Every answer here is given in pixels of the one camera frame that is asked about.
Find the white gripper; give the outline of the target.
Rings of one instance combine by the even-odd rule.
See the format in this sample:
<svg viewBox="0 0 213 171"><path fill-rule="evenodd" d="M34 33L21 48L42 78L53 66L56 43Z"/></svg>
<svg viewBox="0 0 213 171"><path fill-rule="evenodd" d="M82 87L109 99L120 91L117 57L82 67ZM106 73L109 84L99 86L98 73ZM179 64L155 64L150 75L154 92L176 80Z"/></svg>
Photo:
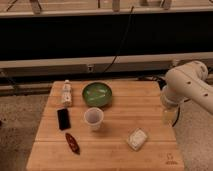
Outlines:
<svg viewBox="0 0 213 171"><path fill-rule="evenodd" d="M166 125L172 125L177 118L177 108L163 108L162 121Z"/></svg>

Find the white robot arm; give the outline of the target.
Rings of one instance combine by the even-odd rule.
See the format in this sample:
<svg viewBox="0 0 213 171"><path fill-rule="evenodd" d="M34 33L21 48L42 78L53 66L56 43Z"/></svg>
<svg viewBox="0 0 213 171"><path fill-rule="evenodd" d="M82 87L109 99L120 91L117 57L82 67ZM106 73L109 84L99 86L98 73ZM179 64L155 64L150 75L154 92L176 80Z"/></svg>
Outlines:
<svg viewBox="0 0 213 171"><path fill-rule="evenodd" d="M180 104L185 98L194 101L213 115L213 86L205 82L207 77L208 68L200 61L176 66L165 74L166 85L160 95L165 124L174 126L177 123Z"/></svg>

